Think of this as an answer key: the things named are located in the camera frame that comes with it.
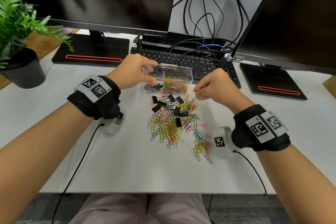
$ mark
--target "red stripe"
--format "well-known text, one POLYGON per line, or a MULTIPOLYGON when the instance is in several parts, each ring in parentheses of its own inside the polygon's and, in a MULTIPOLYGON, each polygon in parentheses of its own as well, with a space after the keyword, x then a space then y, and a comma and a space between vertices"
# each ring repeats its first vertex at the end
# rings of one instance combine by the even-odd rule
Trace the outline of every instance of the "red stripe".
POLYGON ((109 61, 109 62, 121 62, 122 59, 120 58, 103 58, 103 57, 96 57, 96 56, 80 56, 80 55, 66 55, 66 59, 81 59, 81 60, 95 60, 95 61, 109 61))
POLYGON ((272 92, 278 92, 278 93, 284 93, 284 94, 291 94, 291 95, 301 95, 298 91, 293 90, 284 90, 284 89, 277 89, 277 88, 271 88, 271 87, 265 87, 265 86, 258 86, 260 90, 266 90, 266 91, 272 91, 272 92))

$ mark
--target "keyboard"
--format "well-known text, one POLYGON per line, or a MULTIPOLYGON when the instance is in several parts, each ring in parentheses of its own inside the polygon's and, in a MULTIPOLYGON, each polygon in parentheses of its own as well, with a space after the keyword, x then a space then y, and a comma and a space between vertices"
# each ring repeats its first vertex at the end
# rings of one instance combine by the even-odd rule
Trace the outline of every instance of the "keyboard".
POLYGON ((190 67, 192 69, 193 84, 197 84, 204 76, 217 68, 223 69, 229 74, 231 80, 240 89, 241 85, 232 62, 220 62, 211 59, 196 57, 190 55, 176 54, 172 52, 160 52, 143 48, 132 47, 132 54, 140 55, 155 60, 161 64, 173 64, 181 67, 190 67))

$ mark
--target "potted plant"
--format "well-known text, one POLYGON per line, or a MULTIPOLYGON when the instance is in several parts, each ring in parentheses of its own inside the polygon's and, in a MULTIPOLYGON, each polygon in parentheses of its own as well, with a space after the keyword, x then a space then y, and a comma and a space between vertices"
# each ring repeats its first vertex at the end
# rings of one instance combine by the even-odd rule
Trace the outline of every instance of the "potted plant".
POLYGON ((62 26, 45 25, 49 19, 37 20, 33 5, 22 0, 0 0, 0 73, 21 88, 34 88, 45 81, 36 52, 26 46, 31 33, 57 38, 73 51, 62 26))

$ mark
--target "forearm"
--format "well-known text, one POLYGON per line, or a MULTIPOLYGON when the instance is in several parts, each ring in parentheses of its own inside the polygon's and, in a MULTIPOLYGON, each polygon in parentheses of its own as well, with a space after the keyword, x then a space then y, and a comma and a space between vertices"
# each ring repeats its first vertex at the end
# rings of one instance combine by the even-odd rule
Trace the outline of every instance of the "forearm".
POLYGON ((336 188, 298 149, 257 154, 293 222, 335 222, 336 188))
POLYGON ((93 118, 66 103, 0 150, 1 223, 13 223, 93 118))

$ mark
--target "gray carpet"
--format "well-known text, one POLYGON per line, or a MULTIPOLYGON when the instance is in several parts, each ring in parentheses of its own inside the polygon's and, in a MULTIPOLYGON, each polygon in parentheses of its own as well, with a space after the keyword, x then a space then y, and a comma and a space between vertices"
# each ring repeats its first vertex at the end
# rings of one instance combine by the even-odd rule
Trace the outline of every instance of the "gray carpet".
MULTIPOLYGON (((66 194, 57 210, 54 224, 67 224, 78 213, 89 194, 66 194)), ((16 224, 51 224, 59 194, 38 194, 16 224)), ((208 210, 211 195, 203 195, 208 210)), ((277 196, 214 195, 210 219, 216 224, 289 224, 292 223, 277 196)))

